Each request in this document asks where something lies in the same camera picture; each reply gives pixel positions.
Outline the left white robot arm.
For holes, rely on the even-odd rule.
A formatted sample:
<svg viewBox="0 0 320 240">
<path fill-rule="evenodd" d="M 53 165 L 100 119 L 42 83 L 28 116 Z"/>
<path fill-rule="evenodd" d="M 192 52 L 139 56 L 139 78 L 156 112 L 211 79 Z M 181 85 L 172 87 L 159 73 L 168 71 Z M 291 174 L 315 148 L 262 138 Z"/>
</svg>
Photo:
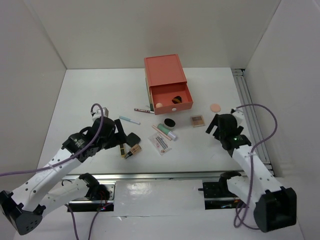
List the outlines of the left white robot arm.
<svg viewBox="0 0 320 240">
<path fill-rule="evenodd" d="M 127 136 L 119 119 L 98 118 L 91 127 L 74 133 L 57 154 L 37 173 L 13 191 L 0 192 L 0 210 L 21 235 L 33 231 L 55 209 L 79 198 L 105 199 L 109 191 L 89 173 L 59 188 L 62 178 L 101 150 L 125 144 Z"/>
</svg>

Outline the black gold lipstick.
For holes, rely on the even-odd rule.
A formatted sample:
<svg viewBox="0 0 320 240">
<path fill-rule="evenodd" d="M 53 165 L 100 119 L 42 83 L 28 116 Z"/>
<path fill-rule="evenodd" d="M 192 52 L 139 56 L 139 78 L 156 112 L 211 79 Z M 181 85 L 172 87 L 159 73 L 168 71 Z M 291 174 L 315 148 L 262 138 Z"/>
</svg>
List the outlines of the black gold lipstick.
<svg viewBox="0 0 320 240">
<path fill-rule="evenodd" d="M 126 148 L 125 148 L 125 145 L 124 144 L 120 144 L 119 145 L 119 150 L 120 150 L 120 156 L 122 158 L 125 158 L 126 156 Z"/>
</svg>

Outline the beige makeup sponge egg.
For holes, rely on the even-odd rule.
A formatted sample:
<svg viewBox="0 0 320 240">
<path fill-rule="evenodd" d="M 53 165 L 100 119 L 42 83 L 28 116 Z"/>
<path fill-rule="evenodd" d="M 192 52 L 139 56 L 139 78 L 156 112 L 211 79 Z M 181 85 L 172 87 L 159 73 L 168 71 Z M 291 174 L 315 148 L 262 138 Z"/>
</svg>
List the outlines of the beige makeup sponge egg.
<svg viewBox="0 0 320 240">
<path fill-rule="evenodd" d="M 161 108 L 162 106 L 163 106 L 163 104 L 160 102 L 155 105 L 156 108 Z"/>
</svg>

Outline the red lip gloss tube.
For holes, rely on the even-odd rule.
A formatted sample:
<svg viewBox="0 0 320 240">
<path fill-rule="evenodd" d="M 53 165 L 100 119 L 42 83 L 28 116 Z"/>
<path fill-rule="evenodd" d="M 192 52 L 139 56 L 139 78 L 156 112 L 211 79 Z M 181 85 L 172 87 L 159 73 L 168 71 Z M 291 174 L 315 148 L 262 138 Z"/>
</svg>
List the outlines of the red lip gloss tube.
<svg viewBox="0 0 320 240">
<path fill-rule="evenodd" d="M 147 113 L 147 114 L 154 114 L 154 111 L 147 110 L 147 109 L 140 109 L 140 108 L 134 108 L 135 112 L 140 112 L 140 113 Z"/>
</svg>

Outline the pink concealer stick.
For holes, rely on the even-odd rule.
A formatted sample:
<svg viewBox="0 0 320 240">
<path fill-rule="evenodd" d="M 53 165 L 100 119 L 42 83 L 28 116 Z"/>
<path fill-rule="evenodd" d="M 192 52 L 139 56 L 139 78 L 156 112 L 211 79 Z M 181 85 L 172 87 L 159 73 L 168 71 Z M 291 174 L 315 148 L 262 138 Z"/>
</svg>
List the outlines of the pink concealer stick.
<svg viewBox="0 0 320 240">
<path fill-rule="evenodd" d="M 168 139 L 169 141 L 172 140 L 171 137 L 169 137 L 165 132 L 161 131 L 160 129 L 158 129 L 155 125 L 151 126 L 154 130 L 156 130 L 159 134 L 161 134 L 163 137 L 165 137 L 166 139 Z"/>
</svg>

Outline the salmon top drawer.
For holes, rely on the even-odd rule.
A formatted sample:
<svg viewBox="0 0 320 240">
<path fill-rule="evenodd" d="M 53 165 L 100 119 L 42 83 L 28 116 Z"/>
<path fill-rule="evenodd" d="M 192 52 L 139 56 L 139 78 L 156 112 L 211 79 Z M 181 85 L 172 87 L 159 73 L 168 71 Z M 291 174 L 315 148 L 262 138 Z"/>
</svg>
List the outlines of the salmon top drawer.
<svg viewBox="0 0 320 240">
<path fill-rule="evenodd" d="M 149 90 L 155 115 L 189 110 L 194 103 L 186 82 L 151 86 Z"/>
</svg>

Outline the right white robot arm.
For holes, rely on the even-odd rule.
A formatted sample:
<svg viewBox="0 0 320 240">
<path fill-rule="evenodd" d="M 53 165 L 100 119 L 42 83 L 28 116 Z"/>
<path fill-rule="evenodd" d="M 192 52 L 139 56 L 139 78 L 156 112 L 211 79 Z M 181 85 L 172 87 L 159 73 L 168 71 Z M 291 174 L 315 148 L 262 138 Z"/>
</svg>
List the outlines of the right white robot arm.
<svg viewBox="0 0 320 240">
<path fill-rule="evenodd" d="M 235 160 L 245 176 L 237 171 L 227 171 L 219 178 L 218 190 L 223 196 L 231 194 L 240 198 L 253 211 L 257 227 L 263 232 L 294 226 L 297 222 L 297 194 L 284 187 L 267 169 L 242 134 L 240 125 L 244 115 L 233 110 L 216 114 L 205 131 L 213 134 L 221 146 Z"/>
</svg>

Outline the light blue eyeliner pencil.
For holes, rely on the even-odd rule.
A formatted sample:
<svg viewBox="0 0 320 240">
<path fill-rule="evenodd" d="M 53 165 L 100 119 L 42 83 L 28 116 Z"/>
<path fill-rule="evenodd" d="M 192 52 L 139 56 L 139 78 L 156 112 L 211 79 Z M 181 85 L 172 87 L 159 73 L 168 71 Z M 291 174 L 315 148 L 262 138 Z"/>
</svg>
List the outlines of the light blue eyeliner pencil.
<svg viewBox="0 0 320 240">
<path fill-rule="evenodd" d="M 133 124 L 136 124 L 136 125 L 140 125 L 141 123 L 139 121 L 136 121 L 136 120 L 133 120 L 131 118 L 128 118 L 128 117 L 125 117 L 125 116 L 119 116 L 119 119 L 121 120 L 124 120 L 126 122 L 130 122 L 130 123 L 133 123 Z"/>
</svg>

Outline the three-drawer organizer box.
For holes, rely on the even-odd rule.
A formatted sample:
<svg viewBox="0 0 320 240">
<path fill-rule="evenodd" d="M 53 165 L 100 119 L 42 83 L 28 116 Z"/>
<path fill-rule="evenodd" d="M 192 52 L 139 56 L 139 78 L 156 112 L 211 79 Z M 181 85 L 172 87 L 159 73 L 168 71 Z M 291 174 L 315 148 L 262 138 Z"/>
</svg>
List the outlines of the three-drawer organizer box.
<svg viewBox="0 0 320 240">
<path fill-rule="evenodd" d="M 183 82 L 187 83 L 187 78 L 178 54 L 146 57 L 144 58 L 144 69 L 150 104 L 152 104 L 150 87 Z"/>
</svg>

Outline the round pink powder puff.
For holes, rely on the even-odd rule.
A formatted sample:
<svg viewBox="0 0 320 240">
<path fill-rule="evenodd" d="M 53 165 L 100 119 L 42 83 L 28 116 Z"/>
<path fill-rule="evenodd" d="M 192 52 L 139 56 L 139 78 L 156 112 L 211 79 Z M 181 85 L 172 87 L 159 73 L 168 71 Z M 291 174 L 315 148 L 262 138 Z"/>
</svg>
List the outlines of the round pink powder puff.
<svg viewBox="0 0 320 240">
<path fill-rule="evenodd" d="M 213 103 L 210 105 L 210 110 L 214 113 L 219 113 L 221 111 L 221 106 L 217 103 Z"/>
</svg>

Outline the black orange makeup brush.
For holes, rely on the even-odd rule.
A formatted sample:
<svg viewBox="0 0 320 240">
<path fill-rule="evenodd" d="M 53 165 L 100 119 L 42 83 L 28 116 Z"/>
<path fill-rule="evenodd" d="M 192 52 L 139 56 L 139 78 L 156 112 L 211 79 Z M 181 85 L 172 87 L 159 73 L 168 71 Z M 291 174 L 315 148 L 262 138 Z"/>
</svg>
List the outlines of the black orange makeup brush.
<svg viewBox="0 0 320 240">
<path fill-rule="evenodd" d="M 173 104 L 181 104 L 182 103 L 182 97 L 178 95 L 178 96 L 174 97 L 171 101 L 172 101 Z"/>
</svg>

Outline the sticker packet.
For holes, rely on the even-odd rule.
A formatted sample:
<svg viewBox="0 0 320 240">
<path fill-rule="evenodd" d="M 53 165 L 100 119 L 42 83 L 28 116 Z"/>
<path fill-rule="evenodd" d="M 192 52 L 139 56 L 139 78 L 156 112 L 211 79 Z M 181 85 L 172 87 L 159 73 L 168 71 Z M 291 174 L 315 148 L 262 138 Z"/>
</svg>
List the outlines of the sticker packet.
<svg viewBox="0 0 320 240">
<path fill-rule="evenodd" d="M 172 149 L 159 133 L 154 133 L 148 138 L 148 140 L 152 143 L 161 156 Z"/>
</svg>

